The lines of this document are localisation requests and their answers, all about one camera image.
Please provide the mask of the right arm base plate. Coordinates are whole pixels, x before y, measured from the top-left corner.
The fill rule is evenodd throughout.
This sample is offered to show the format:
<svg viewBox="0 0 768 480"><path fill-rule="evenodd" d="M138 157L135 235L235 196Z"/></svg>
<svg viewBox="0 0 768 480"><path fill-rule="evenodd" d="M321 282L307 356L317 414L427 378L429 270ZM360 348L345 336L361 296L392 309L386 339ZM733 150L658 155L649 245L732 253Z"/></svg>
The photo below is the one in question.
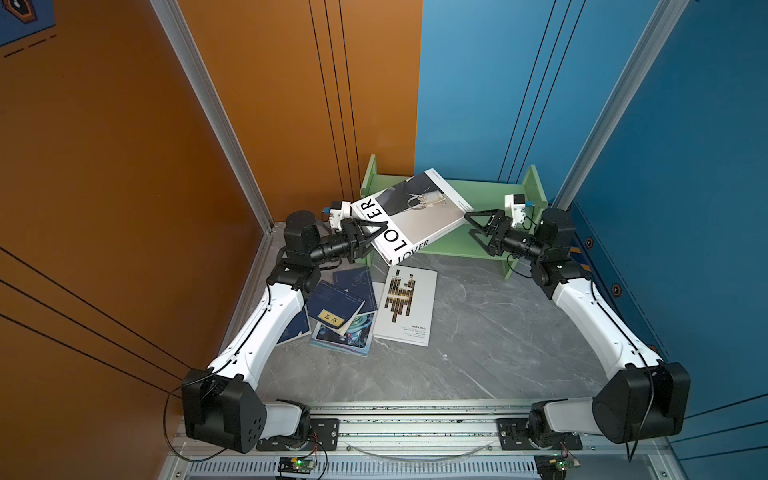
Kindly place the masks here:
<svg viewBox="0 0 768 480"><path fill-rule="evenodd" d="M555 451L583 449L581 437L576 433L535 433L529 421L523 418L495 420L497 436L503 451Z"/></svg>

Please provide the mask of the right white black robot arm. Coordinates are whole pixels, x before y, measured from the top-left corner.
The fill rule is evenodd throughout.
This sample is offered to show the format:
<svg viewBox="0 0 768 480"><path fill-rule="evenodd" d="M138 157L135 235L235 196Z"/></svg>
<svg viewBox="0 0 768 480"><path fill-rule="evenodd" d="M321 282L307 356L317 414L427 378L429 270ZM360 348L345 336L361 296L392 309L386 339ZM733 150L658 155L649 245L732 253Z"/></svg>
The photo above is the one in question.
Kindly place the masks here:
<svg viewBox="0 0 768 480"><path fill-rule="evenodd" d="M514 227L500 209L470 212L465 219L488 255L529 261L534 282L575 324L607 376L592 398L533 404L526 426L531 443L549 448L566 434L591 434L629 444L682 431L689 373L664 361L605 304L590 272L571 255L575 227L569 212L545 209L531 233Z"/></svg>

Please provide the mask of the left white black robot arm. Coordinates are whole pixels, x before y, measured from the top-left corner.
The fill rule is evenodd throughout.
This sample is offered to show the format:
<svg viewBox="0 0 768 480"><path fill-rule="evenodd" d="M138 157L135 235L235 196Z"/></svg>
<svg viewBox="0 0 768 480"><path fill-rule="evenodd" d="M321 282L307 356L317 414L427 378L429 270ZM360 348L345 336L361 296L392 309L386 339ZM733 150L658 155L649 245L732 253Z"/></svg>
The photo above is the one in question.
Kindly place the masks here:
<svg viewBox="0 0 768 480"><path fill-rule="evenodd" d="M285 244L254 312L206 369L192 369L182 380L187 437L239 453L250 452L261 440L275 439L292 448L308 442L309 408L293 401L262 402L258 381L279 338L319 283L322 269L365 256L386 229L384 222L345 218L337 230L321 236L314 213L302 210L288 217Z"/></svg>

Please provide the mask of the LOVER black white book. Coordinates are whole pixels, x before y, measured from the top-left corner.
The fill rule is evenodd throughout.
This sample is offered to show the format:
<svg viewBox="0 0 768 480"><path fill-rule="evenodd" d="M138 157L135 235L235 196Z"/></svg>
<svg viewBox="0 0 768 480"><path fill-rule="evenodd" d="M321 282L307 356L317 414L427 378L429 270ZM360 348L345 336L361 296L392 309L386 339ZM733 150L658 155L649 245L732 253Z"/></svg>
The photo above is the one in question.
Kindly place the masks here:
<svg viewBox="0 0 768 480"><path fill-rule="evenodd" d="M472 205L436 170L428 169L351 205L359 220L386 225L373 245L390 266L466 223Z"/></svg>

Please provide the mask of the white book with brown pattern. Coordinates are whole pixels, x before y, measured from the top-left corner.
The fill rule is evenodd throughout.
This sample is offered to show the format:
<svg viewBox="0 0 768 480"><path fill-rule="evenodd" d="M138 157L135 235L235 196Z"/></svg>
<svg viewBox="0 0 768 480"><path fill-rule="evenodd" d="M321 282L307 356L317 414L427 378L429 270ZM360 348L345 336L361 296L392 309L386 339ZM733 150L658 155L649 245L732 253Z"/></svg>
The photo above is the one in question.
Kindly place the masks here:
<svg viewBox="0 0 768 480"><path fill-rule="evenodd" d="M391 267L374 321L374 337L427 347L437 277L433 270Z"/></svg>

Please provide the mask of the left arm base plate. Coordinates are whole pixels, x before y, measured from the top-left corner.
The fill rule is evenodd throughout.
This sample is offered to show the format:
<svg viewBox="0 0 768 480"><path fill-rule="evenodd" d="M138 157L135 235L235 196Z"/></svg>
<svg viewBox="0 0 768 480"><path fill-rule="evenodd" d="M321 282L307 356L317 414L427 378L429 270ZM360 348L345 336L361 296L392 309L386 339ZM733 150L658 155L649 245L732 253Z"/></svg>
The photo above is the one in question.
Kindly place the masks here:
<svg viewBox="0 0 768 480"><path fill-rule="evenodd" d="M311 417L299 426L296 433L259 440L256 449L263 452L309 452L318 448L320 452L332 452L338 446L339 427L338 418Z"/></svg>

